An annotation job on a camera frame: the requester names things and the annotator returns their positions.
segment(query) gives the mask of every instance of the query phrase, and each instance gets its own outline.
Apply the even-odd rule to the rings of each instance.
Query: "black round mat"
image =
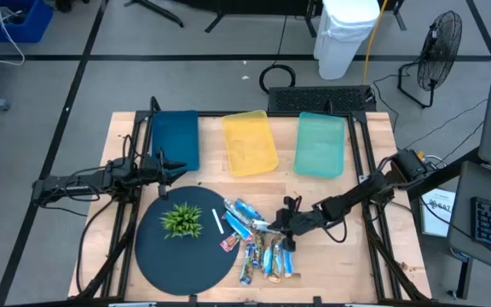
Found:
[[[200,293],[215,286],[232,268],[239,246],[225,252],[219,245],[233,233],[224,220],[221,235],[211,209],[219,218],[226,211],[223,198],[201,187],[171,190],[168,200],[156,199],[143,216],[136,237],[136,260],[145,278],[159,290],[174,295]],[[202,210],[199,222],[204,228],[198,239],[186,236],[164,239],[167,231],[160,218],[174,204],[187,202]]]

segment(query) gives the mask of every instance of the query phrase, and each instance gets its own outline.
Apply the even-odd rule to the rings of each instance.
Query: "white trash can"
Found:
[[[377,0],[323,0],[320,28],[315,40],[314,58],[319,60],[320,76],[341,78],[368,38],[380,14]]]

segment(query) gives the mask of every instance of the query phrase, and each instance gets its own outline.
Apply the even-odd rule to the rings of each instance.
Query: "green plant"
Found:
[[[187,203],[180,206],[174,205],[174,211],[165,212],[165,217],[160,218],[164,229],[169,231],[164,238],[183,237],[184,235],[198,238],[200,230],[204,228],[199,223],[201,214],[202,211],[197,206],[188,206]]]

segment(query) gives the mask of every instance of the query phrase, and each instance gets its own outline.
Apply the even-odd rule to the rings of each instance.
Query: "yellow tray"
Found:
[[[237,177],[272,171],[278,154],[264,111],[252,111],[222,118],[230,172]]]

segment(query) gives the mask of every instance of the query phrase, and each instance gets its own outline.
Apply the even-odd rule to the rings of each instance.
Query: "teal tray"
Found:
[[[294,170],[297,174],[335,178],[344,170],[345,119],[300,113]]]

